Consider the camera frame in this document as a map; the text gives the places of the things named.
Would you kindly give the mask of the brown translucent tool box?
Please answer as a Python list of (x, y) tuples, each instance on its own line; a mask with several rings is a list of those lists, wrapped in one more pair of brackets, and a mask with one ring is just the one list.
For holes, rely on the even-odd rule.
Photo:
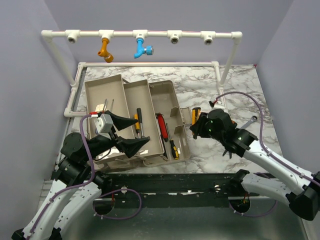
[(120, 74), (85, 82), (87, 112), (109, 110), (137, 123), (117, 132), (125, 139), (149, 141), (131, 158), (116, 147), (98, 155), (95, 169), (124, 171), (140, 166), (179, 163), (191, 152), (185, 126), (191, 123), (190, 109), (181, 108), (170, 80), (128, 82)]

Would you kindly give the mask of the yellow short screwdriver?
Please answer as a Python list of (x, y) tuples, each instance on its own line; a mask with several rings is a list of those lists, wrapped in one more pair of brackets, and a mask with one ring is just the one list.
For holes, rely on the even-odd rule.
[(137, 133), (137, 137), (140, 138), (140, 123), (139, 123), (139, 117), (137, 113), (134, 115), (134, 119), (137, 120), (137, 122), (135, 123), (135, 131)]

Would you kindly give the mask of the black long screwdriver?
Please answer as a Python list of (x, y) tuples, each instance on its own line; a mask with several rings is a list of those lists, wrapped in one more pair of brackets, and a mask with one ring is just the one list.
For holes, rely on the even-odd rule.
[(159, 116), (161, 116), (161, 115), (162, 115), (161, 113), (156, 113), (155, 114), (156, 119), (157, 119), (157, 124), (158, 124), (158, 127), (159, 127), (159, 131), (160, 131), (161, 142), (162, 142), (163, 149), (164, 149), (163, 157), (167, 160), (168, 159), (168, 155), (167, 155), (167, 150), (166, 150), (165, 141), (164, 141), (164, 137), (163, 137), (163, 131), (162, 131), (161, 127), (160, 127)]

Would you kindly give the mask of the claw hammer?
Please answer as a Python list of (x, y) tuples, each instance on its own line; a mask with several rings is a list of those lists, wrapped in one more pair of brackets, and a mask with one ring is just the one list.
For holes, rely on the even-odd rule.
[(138, 115), (138, 121), (140, 126), (140, 138), (144, 138), (144, 130), (143, 130), (143, 119), (142, 119), (142, 110), (141, 108), (136, 109), (137, 115)]

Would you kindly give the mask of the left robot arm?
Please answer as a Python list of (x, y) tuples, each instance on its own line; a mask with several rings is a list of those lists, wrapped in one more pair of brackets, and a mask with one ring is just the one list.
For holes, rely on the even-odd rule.
[(16, 230), (13, 240), (60, 240), (72, 221), (98, 197), (110, 194), (111, 185), (100, 171), (95, 170), (94, 158), (116, 148), (133, 157), (149, 137), (126, 139), (117, 130), (138, 123), (109, 110), (90, 112), (79, 123), (79, 132), (64, 139), (60, 152), (64, 158), (52, 174), (51, 188), (27, 226)]

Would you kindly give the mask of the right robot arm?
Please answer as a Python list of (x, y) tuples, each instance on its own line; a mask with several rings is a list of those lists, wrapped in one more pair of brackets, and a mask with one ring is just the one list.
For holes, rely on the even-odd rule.
[(275, 179), (240, 170), (230, 183), (230, 191), (266, 196), (287, 205), (300, 218), (312, 221), (320, 210), (320, 175), (303, 169), (270, 148), (244, 128), (238, 128), (228, 113), (213, 109), (209, 113), (194, 108), (191, 114), (193, 138), (211, 138), (229, 155), (236, 154), (272, 174)]

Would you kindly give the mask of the red utility knife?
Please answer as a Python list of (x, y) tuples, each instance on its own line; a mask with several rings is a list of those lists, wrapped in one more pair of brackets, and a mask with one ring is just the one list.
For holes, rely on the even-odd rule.
[(163, 115), (161, 113), (156, 113), (155, 116), (156, 116), (156, 119), (158, 121), (160, 133), (161, 133), (164, 141), (167, 142), (169, 140), (169, 135), (168, 135), (168, 132), (167, 132), (165, 119), (164, 119), (164, 117), (163, 117)]

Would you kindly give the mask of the green handled screwdriver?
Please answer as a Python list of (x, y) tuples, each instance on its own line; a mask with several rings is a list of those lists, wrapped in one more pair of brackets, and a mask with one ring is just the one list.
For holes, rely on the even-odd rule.
[(112, 99), (111, 106), (110, 106), (110, 111), (111, 111), (111, 112), (113, 111), (114, 102), (115, 102), (115, 100), (114, 100), (114, 99)]

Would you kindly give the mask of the yellow black screwdriver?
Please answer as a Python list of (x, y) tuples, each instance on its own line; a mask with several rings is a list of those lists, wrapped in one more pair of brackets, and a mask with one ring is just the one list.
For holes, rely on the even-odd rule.
[(179, 159), (179, 152), (178, 152), (178, 149), (177, 149), (177, 147), (174, 143), (174, 140), (172, 139), (172, 136), (170, 134), (168, 124), (166, 124), (166, 130), (167, 130), (167, 134), (168, 134), (168, 138), (169, 138), (169, 144), (170, 144), (170, 150), (171, 150), (172, 157), (174, 160), (178, 160)]

